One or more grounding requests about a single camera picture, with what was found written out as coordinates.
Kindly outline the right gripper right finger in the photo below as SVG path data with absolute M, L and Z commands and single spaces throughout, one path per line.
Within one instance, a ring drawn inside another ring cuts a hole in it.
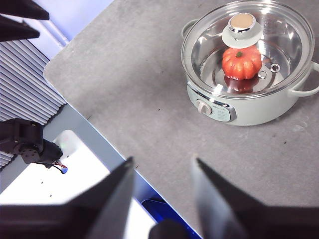
M 266 205 L 200 158 L 192 165 L 196 209 L 205 239 L 317 239 L 319 209 Z

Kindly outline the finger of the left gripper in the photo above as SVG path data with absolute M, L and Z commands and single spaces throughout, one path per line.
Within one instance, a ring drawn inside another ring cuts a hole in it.
M 49 12 L 33 0 L 0 0 L 0 12 L 24 18 L 49 20 Z
M 13 41 L 21 39 L 38 38 L 40 32 L 25 22 L 17 22 L 0 16 L 0 41 Z

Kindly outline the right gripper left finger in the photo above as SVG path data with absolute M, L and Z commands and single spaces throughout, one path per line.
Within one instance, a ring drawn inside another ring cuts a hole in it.
M 134 187 L 134 159 L 60 205 L 5 205 L 2 239 L 121 239 Z

